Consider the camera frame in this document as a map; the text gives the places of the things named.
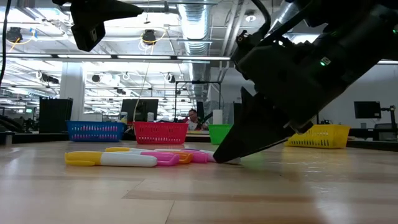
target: red basket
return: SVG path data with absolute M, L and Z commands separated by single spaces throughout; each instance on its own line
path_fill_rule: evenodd
M 183 144 L 188 124 L 134 122 L 138 144 Z

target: blue basket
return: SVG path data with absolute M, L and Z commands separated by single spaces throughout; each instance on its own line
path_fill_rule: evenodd
M 123 136 L 124 123 L 97 121 L 67 121 L 69 140 L 75 142 L 118 142 Z

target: wooden surface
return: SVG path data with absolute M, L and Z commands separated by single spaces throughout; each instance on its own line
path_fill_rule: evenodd
M 63 163 L 65 152 L 116 145 L 134 143 L 0 148 L 0 223 L 398 223 L 396 152 L 277 146 L 241 166 Z

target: orange toy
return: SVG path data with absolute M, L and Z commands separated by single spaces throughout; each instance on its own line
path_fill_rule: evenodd
M 167 152 L 180 155 L 180 161 L 178 162 L 178 164 L 188 164 L 193 159 L 193 154 L 189 152 L 181 152 L 181 151 L 167 151 Z

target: green basket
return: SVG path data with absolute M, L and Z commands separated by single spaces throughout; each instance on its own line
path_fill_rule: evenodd
M 221 144 L 230 129 L 231 126 L 229 124 L 209 124 L 211 144 Z

